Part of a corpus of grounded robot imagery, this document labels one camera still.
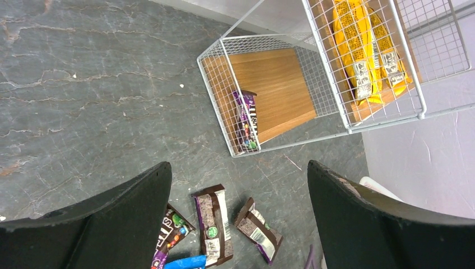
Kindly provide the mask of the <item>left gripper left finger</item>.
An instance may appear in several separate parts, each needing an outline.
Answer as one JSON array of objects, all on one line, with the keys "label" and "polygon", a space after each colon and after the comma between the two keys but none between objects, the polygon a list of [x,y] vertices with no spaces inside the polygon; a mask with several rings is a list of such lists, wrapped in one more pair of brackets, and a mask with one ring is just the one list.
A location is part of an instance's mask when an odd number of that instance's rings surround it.
[{"label": "left gripper left finger", "polygon": [[171,190],[161,162],[37,219],[1,222],[2,268],[150,268]]}]

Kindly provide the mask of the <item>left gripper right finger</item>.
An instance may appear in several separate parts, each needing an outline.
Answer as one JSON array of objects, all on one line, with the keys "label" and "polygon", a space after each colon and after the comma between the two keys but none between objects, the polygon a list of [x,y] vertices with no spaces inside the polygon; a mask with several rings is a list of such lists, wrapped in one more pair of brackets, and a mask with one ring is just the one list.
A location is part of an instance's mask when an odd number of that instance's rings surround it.
[{"label": "left gripper right finger", "polygon": [[473,268],[474,220],[412,206],[308,163],[328,268]]}]

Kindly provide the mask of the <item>yellow candy bag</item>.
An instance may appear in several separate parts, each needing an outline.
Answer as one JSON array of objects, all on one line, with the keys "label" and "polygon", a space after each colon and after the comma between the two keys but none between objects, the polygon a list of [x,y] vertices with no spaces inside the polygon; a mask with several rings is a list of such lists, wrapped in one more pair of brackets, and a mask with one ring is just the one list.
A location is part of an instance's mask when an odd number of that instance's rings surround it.
[{"label": "yellow candy bag", "polygon": [[332,28],[353,97],[359,103],[381,104],[376,41],[363,1],[334,1]]},{"label": "yellow candy bag", "polygon": [[397,97],[403,94],[407,86],[413,81],[406,71],[385,23],[371,7],[367,7],[367,11],[374,40],[378,47],[381,77],[394,92],[394,96]]}]

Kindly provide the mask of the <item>yellow candy bag top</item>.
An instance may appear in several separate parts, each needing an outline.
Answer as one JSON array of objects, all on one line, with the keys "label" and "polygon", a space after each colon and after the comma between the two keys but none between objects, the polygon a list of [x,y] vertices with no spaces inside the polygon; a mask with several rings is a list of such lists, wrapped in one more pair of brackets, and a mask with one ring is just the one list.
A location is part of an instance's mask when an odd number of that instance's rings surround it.
[{"label": "yellow candy bag top", "polygon": [[332,28],[353,97],[359,103],[381,104],[376,41],[363,1],[334,1]]}]

